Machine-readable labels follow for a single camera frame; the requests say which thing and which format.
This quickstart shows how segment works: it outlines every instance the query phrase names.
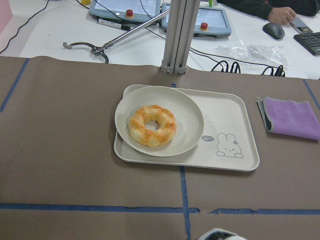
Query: yellow object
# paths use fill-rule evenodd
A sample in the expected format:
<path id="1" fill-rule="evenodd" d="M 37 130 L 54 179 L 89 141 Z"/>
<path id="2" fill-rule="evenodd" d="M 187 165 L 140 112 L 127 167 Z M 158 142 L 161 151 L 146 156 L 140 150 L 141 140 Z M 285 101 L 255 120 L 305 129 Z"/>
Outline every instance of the yellow object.
<path id="1" fill-rule="evenodd" d="M 90 5 L 91 0 L 81 0 L 81 4 L 83 5 Z"/>

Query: bagel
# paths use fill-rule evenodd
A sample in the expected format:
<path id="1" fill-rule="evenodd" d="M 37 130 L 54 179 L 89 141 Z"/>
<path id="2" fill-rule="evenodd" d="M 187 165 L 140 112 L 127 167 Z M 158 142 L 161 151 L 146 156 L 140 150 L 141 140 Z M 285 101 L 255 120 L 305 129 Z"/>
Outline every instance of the bagel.
<path id="1" fill-rule="evenodd" d="M 149 130 L 145 124 L 149 121 L 156 121 L 160 127 Z M 157 147 L 170 142 L 177 129 L 175 116 L 171 111 L 159 105 L 142 106 L 129 120 L 131 137 L 139 144 L 148 147 Z"/>

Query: brown table surface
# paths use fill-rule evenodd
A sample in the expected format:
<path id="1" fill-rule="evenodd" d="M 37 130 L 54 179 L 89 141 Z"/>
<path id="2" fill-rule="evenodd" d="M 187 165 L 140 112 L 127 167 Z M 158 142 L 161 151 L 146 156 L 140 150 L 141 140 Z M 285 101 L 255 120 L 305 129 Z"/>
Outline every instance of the brown table surface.
<path id="1" fill-rule="evenodd" d="M 1 239 L 195 239 L 225 228 L 251 240 L 280 236 L 279 225 L 287 239 L 320 234 L 320 144 L 267 133 L 256 104 L 257 97 L 309 101 L 320 119 L 319 81 L 191 68 L 171 75 L 156 66 L 49 57 L 0 57 L 0 71 Z M 171 82 L 242 98 L 259 167 L 237 172 L 119 159 L 114 114 L 124 89 Z M 110 232 L 115 225 L 119 232 Z"/>

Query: hand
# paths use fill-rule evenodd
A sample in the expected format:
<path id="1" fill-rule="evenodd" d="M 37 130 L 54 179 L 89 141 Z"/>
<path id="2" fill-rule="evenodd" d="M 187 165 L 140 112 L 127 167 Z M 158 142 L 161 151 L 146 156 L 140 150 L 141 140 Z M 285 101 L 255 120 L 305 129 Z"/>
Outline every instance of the hand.
<path id="1" fill-rule="evenodd" d="M 287 25 L 296 18 L 296 13 L 290 7 L 274 7 L 268 15 L 268 20 L 271 23 Z"/>

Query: purple cloth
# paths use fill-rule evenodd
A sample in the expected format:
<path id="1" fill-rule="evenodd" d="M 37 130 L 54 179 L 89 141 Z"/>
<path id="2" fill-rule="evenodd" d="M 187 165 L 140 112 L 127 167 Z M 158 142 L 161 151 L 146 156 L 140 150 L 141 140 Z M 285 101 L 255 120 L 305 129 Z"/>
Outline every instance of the purple cloth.
<path id="1" fill-rule="evenodd" d="M 320 140 L 320 122 L 308 101 L 266 97 L 258 106 L 267 132 Z"/>

